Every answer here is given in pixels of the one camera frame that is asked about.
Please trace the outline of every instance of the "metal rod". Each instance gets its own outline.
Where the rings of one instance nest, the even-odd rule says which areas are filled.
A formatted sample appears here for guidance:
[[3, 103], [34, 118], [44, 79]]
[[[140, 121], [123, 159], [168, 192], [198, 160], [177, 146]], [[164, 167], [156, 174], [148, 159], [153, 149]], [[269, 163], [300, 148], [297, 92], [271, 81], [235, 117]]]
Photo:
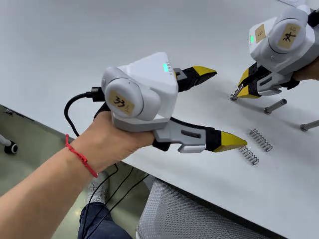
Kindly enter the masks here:
[[285, 104], [287, 104], [287, 100], [286, 99], [282, 99], [282, 100], [274, 103], [273, 105], [264, 108], [264, 113], [269, 115], [269, 114], [271, 114], [272, 111], [280, 108], [281, 106], [284, 106]]
[[303, 131], [303, 132], [306, 132], [308, 131], [308, 129], [311, 129], [311, 128], [314, 128], [314, 127], [318, 127], [319, 126], [319, 120], [316, 120], [314, 122], [311, 122], [311, 123], [303, 123], [300, 125], [300, 129]]
[[6, 139], [5, 137], [3, 137], [0, 134], [0, 144], [3, 144], [4, 146], [10, 146], [11, 145], [11, 141]]

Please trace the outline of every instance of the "metal spring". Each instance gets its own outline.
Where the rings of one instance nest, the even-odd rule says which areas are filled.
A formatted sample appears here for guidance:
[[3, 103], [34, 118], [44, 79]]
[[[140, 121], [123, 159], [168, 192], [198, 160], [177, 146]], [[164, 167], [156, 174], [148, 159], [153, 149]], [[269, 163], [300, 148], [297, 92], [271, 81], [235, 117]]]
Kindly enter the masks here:
[[257, 163], [259, 163], [259, 159], [256, 157], [256, 155], [253, 154], [252, 151], [250, 151], [248, 147], [244, 146], [240, 148], [239, 151], [252, 165], [256, 165]]
[[234, 92], [230, 95], [229, 99], [230, 99], [231, 101], [236, 101], [236, 100], [238, 99], [237, 96], [238, 96], [239, 92], [240, 92], [243, 88], [244, 88], [244, 85], [239, 86], [239, 87], [237, 88], [237, 90], [234, 91]]
[[272, 145], [258, 132], [258, 130], [253, 129], [249, 134], [266, 152], [273, 149]]

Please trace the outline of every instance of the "chair wheel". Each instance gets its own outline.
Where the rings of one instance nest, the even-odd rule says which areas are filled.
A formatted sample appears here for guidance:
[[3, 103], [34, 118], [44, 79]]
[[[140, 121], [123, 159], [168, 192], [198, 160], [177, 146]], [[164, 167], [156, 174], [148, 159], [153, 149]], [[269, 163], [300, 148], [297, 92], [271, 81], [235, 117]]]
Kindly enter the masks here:
[[11, 141], [11, 145], [10, 146], [5, 146], [4, 147], [4, 152], [6, 154], [16, 154], [18, 152], [18, 145], [15, 144], [15, 142]]

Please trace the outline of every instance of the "white table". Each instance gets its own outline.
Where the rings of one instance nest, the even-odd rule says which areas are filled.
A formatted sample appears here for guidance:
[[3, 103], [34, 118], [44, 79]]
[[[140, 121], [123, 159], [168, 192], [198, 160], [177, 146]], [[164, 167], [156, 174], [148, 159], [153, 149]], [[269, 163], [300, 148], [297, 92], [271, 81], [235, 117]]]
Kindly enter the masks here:
[[[319, 7], [315, 0], [310, 5]], [[216, 69], [209, 82], [179, 95], [174, 117], [245, 138], [259, 165], [252, 167], [238, 150], [179, 154], [178, 145], [166, 153], [144, 148], [125, 161], [283, 236], [315, 238], [319, 129], [304, 133], [298, 125], [319, 119], [319, 83], [258, 100], [228, 100], [253, 63], [248, 30], [285, 7], [275, 0], [1, 0], [0, 104], [72, 135], [65, 103], [98, 86], [107, 66], [166, 51], [173, 67]], [[262, 113], [281, 98], [286, 106]], [[99, 106], [89, 99], [72, 106], [79, 132]], [[274, 145], [271, 152], [247, 135], [255, 127]]]

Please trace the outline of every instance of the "black cable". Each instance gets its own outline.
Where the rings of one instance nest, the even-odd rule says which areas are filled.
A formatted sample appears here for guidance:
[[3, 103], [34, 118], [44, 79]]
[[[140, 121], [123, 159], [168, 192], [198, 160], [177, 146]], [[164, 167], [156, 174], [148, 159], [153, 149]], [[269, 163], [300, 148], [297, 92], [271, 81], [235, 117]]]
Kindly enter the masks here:
[[86, 233], [85, 233], [85, 224], [86, 224], [86, 219], [87, 219], [87, 216], [88, 216], [88, 211], [89, 211], [89, 206], [90, 206], [91, 200], [92, 200], [94, 194], [96, 193], [96, 191], [100, 188], [100, 186], [101, 186], [103, 183], [105, 183], [105, 181], [108, 180], [112, 175], [114, 175], [115, 173], [117, 173], [117, 172], [119, 171], [118, 166], [117, 166], [116, 164], [114, 164], [114, 166], [116, 167], [116, 170], [115, 170], [112, 174], [110, 174], [106, 179], [104, 179], [104, 180], [100, 183], [100, 185], [94, 190], [93, 194], [92, 194], [91, 197], [90, 197], [90, 200], [89, 200], [89, 202], [88, 202], [88, 205], [86, 206], [85, 213], [84, 213], [84, 225], [83, 225], [83, 234], [82, 234], [82, 238], [83, 238], [83, 239], [85, 238], [85, 234], [86, 234]]
[[76, 130], [72, 120], [70, 119], [69, 117], [69, 109], [70, 109], [70, 106], [77, 100], [81, 99], [81, 98], [92, 98], [92, 94], [91, 92], [86, 92], [86, 93], [82, 93], [82, 94], [79, 94], [73, 98], [71, 98], [68, 103], [66, 103], [65, 105], [65, 108], [64, 108], [64, 116], [66, 118], [66, 120], [69, 122], [71, 128], [73, 129], [73, 132], [75, 133], [76, 136], [79, 136], [79, 133], [78, 131]]
[[[116, 194], [116, 192], [119, 190], [119, 188], [122, 186], [122, 184], [128, 179], [128, 177], [131, 175], [132, 171], [133, 171], [134, 167], [131, 168], [130, 172], [128, 173], [128, 175], [124, 178], [124, 180], [119, 184], [119, 186], [117, 187], [117, 189], [114, 191], [114, 193], [109, 197], [109, 199], [107, 200], [107, 202], [104, 204], [106, 206], [106, 204], [112, 199], [112, 197]], [[92, 225], [92, 223], [94, 222], [94, 220], [96, 219], [96, 217], [100, 214], [100, 212], [103, 210], [103, 208], [101, 208], [99, 210], [99, 212], [95, 215], [95, 217], [93, 218], [93, 220], [91, 221], [91, 223], [87, 226], [87, 228], [90, 228], [90, 226]]]
[[136, 184], [134, 184], [128, 191], [127, 193], [109, 210], [109, 212], [99, 221], [99, 223], [96, 225], [96, 227], [93, 229], [93, 231], [88, 235], [87, 239], [90, 238], [90, 236], [96, 231], [96, 229], [98, 228], [98, 226], [102, 223], [102, 221], [104, 220], [104, 218], [106, 218], [108, 216], [108, 214], [110, 214], [110, 212], [126, 197], [126, 195], [128, 195], [128, 193], [134, 188], [136, 187], [138, 184], [140, 184], [144, 179], [146, 179], [149, 176], [149, 174], [147, 174], [146, 176], [144, 176], [140, 181], [138, 181]]

